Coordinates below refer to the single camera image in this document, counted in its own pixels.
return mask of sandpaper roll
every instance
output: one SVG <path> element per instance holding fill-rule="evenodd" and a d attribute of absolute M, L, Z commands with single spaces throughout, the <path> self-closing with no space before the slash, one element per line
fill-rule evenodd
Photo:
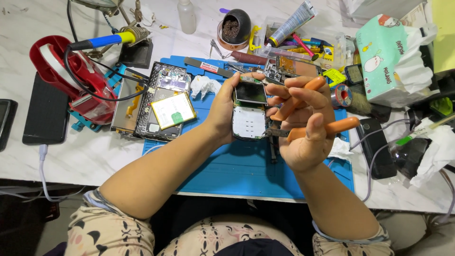
<path fill-rule="evenodd" d="M 256 64 L 256 65 L 265 65 L 267 58 L 259 57 L 252 54 L 247 54 L 239 51 L 233 51 L 231 56 L 236 58 L 239 62 Z"/>

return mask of pink screwdriver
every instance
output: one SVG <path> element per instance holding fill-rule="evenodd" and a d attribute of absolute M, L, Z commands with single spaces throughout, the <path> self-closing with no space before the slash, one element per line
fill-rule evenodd
<path fill-rule="evenodd" d="M 305 51 L 310 55 L 311 57 L 311 60 L 312 61 L 315 61 L 319 58 L 319 54 L 315 54 L 314 52 L 312 52 L 303 42 L 302 42 L 302 39 L 299 38 L 299 36 L 297 36 L 295 33 L 292 33 L 292 37 L 294 38 L 295 41 L 297 41 L 298 44 L 300 44 L 301 47 L 303 47 L 303 49 L 305 49 Z"/>

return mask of wire cutter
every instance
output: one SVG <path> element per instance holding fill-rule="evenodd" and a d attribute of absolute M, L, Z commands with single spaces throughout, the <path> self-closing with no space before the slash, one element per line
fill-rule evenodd
<path fill-rule="evenodd" d="M 305 89 L 310 89 L 317 91 L 322 86 L 325 85 L 325 77 L 319 76 L 305 85 Z M 265 130 L 262 134 L 263 138 L 277 136 L 277 137 L 287 137 L 287 141 L 291 142 L 298 138 L 303 138 L 306 136 L 306 127 L 302 128 L 293 128 L 290 131 L 281 130 L 281 122 L 286 120 L 288 116 L 294 111 L 294 109 L 301 103 L 301 100 L 298 100 L 294 97 L 287 99 L 283 106 L 278 110 L 278 112 L 271 117 L 268 121 L 273 120 L 272 125 Z M 327 134 L 337 134 L 340 132 L 347 131 L 349 129 L 355 128 L 360 125 L 358 118 L 350 117 L 342 120 L 338 120 L 332 123 L 324 125 Z"/>

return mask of smartphone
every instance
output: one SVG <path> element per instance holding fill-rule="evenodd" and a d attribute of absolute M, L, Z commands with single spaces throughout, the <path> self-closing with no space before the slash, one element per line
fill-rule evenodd
<path fill-rule="evenodd" d="M 367 118 L 360 120 L 360 125 L 356 127 L 359 139 L 363 139 L 368 134 L 380 130 L 381 124 L 375 118 Z M 362 143 L 365 158 L 367 159 L 368 167 L 371 165 L 374 154 L 384 145 L 387 145 L 384 132 L 380 131 L 371 136 L 368 136 Z M 373 179 L 385 179 L 397 175 L 392 154 L 389 147 L 383 148 L 374 159 L 373 167 L 371 168 L 371 177 Z"/>
<path fill-rule="evenodd" d="M 0 99 L 0 152 L 6 148 L 11 126 L 16 115 L 17 102 Z"/>
<path fill-rule="evenodd" d="M 25 145 L 63 143 L 68 125 L 69 100 L 68 95 L 43 81 L 36 73 L 22 143 Z"/>

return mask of white marble table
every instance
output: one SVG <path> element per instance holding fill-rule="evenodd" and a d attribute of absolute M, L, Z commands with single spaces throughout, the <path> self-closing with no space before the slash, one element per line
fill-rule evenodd
<path fill-rule="evenodd" d="M 134 6 L 133 0 L 125 2 L 126 10 Z M 216 26 L 224 16 L 218 11 L 219 8 L 244 9 L 252 23 L 260 26 L 267 15 L 289 17 L 302 1 L 193 0 L 197 30 L 192 35 L 186 35 L 179 29 L 177 0 L 141 2 L 144 15 L 151 11 L 156 14 L 156 23 L 149 30 L 152 31 L 154 44 L 152 61 L 158 61 L 170 55 L 208 58 L 209 42 L 214 38 Z M 319 15 L 310 21 L 312 24 L 355 35 L 357 29 L 342 27 L 338 0 L 313 0 L 312 4 L 319 11 Z M 16 100 L 19 107 L 6 150 L 0 153 L 0 178 L 38 181 L 38 146 L 26 146 L 21 142 L 35 76 L 35 67 L 28 52 L 31 45 L 44 36 L 62 35 L 72 40 L 66 17 L 66 0 L 4 0 L 2 7 L 5 8 L 5 15 L 0 13 L 0 98 Z M 74 3 L 72 9 L 80 40 L 111 34 L 111 29 L 100 12 Z M 111 18 L 110 21 L 116 28 L 125 25 L 120 16 Z M 161 24 L 169 28 L 162 30 L 159 28 Z M 119 46 L 112 47 L 102 61 L 112 65 L 119 52 Z M 212 58 L 218 58 L 215 51 Z M 140 72 L 148 74 L 150 70 Z M 393 113 L 391 120 L 402 116 L 403 113 Z M 70 117 L 70 124 L 74 122 L 76 120 Z M 393 125 L 385 131 L 386 137 L 397 138 L 404 130 L 404 124 Z M 355 130 L 350 131 L 350 136 L 352 142 L 358 140 Z M 121 138 L 108 129 L 99 133 L 83 129 L 78 133 L 69 128 L 63 144 L 49 146 L 45 161 L 46 179 L 49 182 L 99 186 L 118 169 L 140 157 L 142 146 L 143 141 Z M 363 198 L 367 193 L 366 162 L 360 147 L 355 152 L 355 191 Z M 367 206 L 440 213 L 448 210 L 450 190 L 440 175 L 433 177 L 422 188 L 407 188 L 403 185 L 406 184 L 403 176 L 399 174 L 397 177 L 373 181 L 373 191 L 366 202 Z"/>

